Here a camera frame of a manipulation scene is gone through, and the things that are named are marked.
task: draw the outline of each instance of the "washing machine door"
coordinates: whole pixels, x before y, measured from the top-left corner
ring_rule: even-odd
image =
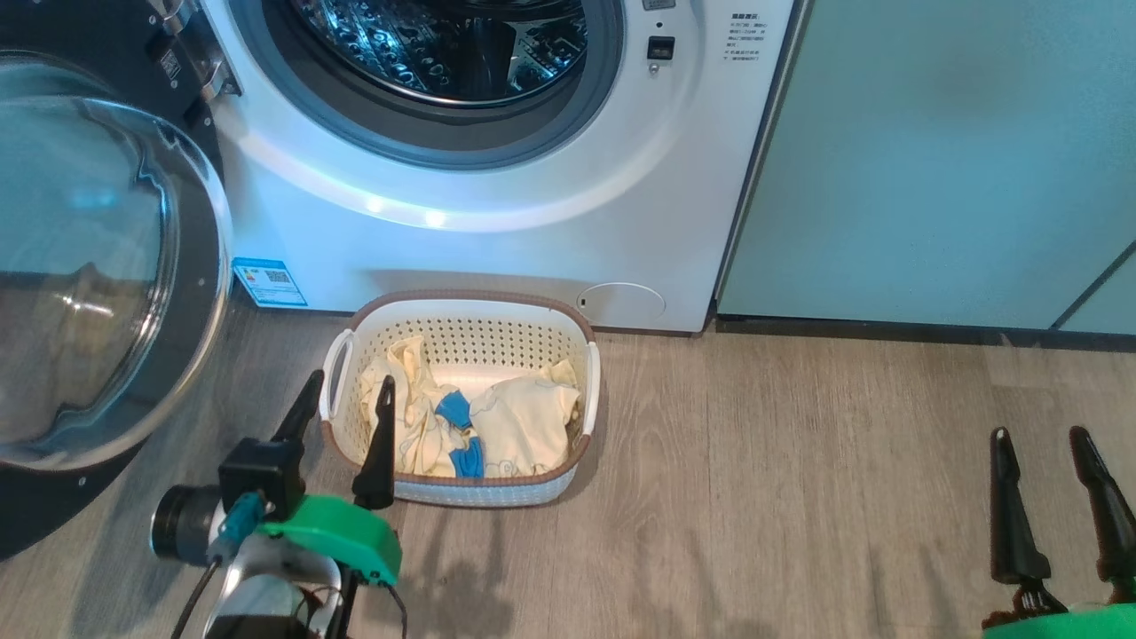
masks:
[[[0,559],[119,474],[217,333],[222,85],[192,18],[0,3]]]

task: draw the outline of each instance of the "laundry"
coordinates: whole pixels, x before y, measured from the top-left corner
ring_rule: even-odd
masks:
[[[567,360],[499,382],[467,400],[452,384],[438,384],[423,356],[423,337],[400,340],[360,375],[362,408],[371,429],[382,380],[392,375],[394,467],[437,478],[531,476],[560,466],[568,456],[566,424],[579,391]]]

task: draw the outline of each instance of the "cabinet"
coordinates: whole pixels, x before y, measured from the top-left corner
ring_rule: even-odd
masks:
[[[1136,257],[1129,256],[1062,330],[1136,335]]]
[[[719,313],[1050,327],[1136,238],[1134,32],[1131,0],[816,0]]]

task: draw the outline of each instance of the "basket rim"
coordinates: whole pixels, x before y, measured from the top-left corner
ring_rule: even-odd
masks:
[[[592,330],[592,325],[587,323],[587,318],[567,304],[550,299],[541,296],[531,296],[525,293],[501,293],[494,291],[466,291],[459,289],[436,289],[436,290],[415,290],[415,291],[403,291],[398,293],[387,293],[385,296],[377,297],[362,308],[356,312],[351,316],[351,322],[348,327],[351,332],[354,332],[362,324],[362,321],[367,318],[368,315],[375,310],[400,301],[434,301],[434,300],[451,300],[451,301],[503,301],[508,304],[523,304],[526,306],[540,306],[542,308],[548,308],[550,310],[556,310],[562,315],[567,315],[569,320],[579,326],[579,330],[584,333],[584,339],[588,342],[595,341],[595,331]]]
[[[550,310],[556,310],[562,315],[568,316],[577,326],[579,326],[580,332],[584,333],[584,339],[588,343],[595,343],[595,331],[592,330],[591,324],[587,323],[587,318],[576,310],[571,306],[554,299],[550,299],[541,296],[532,296],[525,293],[503,293],[495,291],[470,291],[470,290],[459,290],[459,289],[435,289],[435,290],[412,290],[402,291],[396,293],[387,293],[385,296],[377,297],[366,305],[362,306],[354,315],[351,316],[351,322],[348,324],[348,329],[351,332],[356,332],[362,324],[364,320],[375,310],[401,301],[433,301],[433,300],[470,300],[470,301],[501,301],[508,304],[523,304],[526,306],[538,306],[542,308],[548,308]],[[343,453],[340,448],[339,441],[336,441],[335,435],[332,431],[332,422],[329,420],[324,420],[321,423],[323,434],[325,440],[331,440],[332,446],[335,447],[335,451],[340,454],[351,467],[361,468],[359,464],[351,460],[350,457]],[[411,473],[394,473],[394,480],[396,482],[403,483],[420,483],[428,486],[444,486],[453,488],[508,488],[508,487],[523,487],[523,486],[540,486],[554,481],[579,464],[579,460],[584,458],[584,453],[587,451],[587,447],[592,441],[592,435],[580,434],[579,440],[573,447],[571,453],[568,458],[565,459],[562,464],[556,468],[541,473],[538,475],[523,476],[523,478],[432,478],[426,475],[415,475]]]

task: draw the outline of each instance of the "laundry basket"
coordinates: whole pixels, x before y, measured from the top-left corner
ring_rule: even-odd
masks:
[[[424,357],[438,384],[467,396],[567,359],[579,384],[568,423],[568,456],[550,472],[526,478],[429,478],[396,473],[399,499],[467,507],[516,507],[556,499],[576,474],[595,428],[600,401],[600,352],[587,322],[574,308],[533,296],[421,291],[381,297],[351,318],[327,350],[319,396],[324,433],[361,466],[370,442],[360,375],[394,342],[424,337]]]

